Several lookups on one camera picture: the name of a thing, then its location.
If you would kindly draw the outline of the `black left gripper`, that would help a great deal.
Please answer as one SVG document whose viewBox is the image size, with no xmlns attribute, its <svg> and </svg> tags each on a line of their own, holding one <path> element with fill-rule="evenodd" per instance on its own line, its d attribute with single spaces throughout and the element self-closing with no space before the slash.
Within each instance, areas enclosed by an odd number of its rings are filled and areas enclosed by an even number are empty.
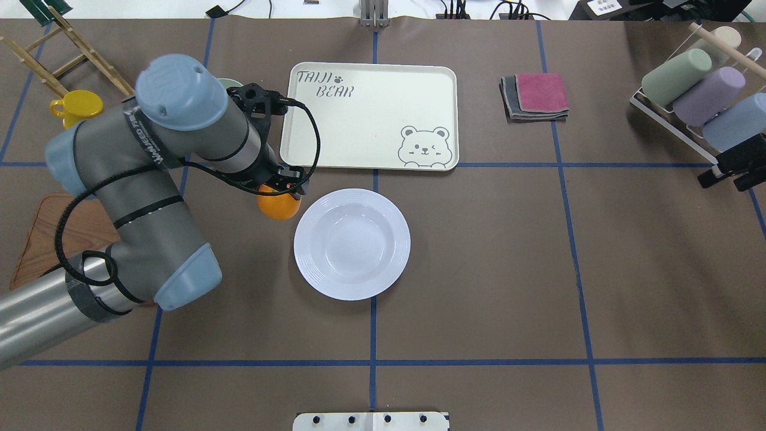
<svg viewBox="0 0 766 431">
<path fill-rule="evenodd" d="M 307 186 L 300 183 L 303 168 L 281 166 L 267 144 L 261 144 L 256 159 L 246 169 L 231 174 L 230 180 L 256 191 L 268 186 L 273 189 L 273 197 L 302 199 L 307 195 Z"/>
</svg>

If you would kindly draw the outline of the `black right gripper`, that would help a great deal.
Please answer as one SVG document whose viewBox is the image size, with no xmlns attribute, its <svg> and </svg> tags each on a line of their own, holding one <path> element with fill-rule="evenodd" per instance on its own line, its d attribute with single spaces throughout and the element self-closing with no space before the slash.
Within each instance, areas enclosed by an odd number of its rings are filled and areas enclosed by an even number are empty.
<svg viewBox="0 0 766 431">
<path fill-rule="evenodd" d="M 717 166 L 698 175 L 697 181 L 701 188 L 709 189 L 739 175 L 734 180 L 735 187 L 745 192 L 765 182 L 766 172 L 750 171 L 764 165 L 764 156 L 764 133 L 759 133 L 717 155 Z"/>
</svg>

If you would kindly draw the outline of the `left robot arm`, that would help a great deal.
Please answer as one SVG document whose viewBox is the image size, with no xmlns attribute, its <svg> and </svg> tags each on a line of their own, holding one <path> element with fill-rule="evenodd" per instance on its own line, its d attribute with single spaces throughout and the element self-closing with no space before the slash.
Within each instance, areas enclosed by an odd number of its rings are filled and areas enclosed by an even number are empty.
<svg viewBox="0 0 766 431">
<path fill-rule="evenodd" d="M 225 88 L 200 61 L 151 61 L 136 92 L 50 140 L 50 175 L 73 196 L 57 266 L 2 297 L 2 369 L 153 301 L 180 308 L 221 283 L 210 243 L 170 171 L 192 167 L 257 196 L 299 202 L 314 169 L 283 167 L 273 115 L 305 104 L 251 83 Z"/>
</svg>

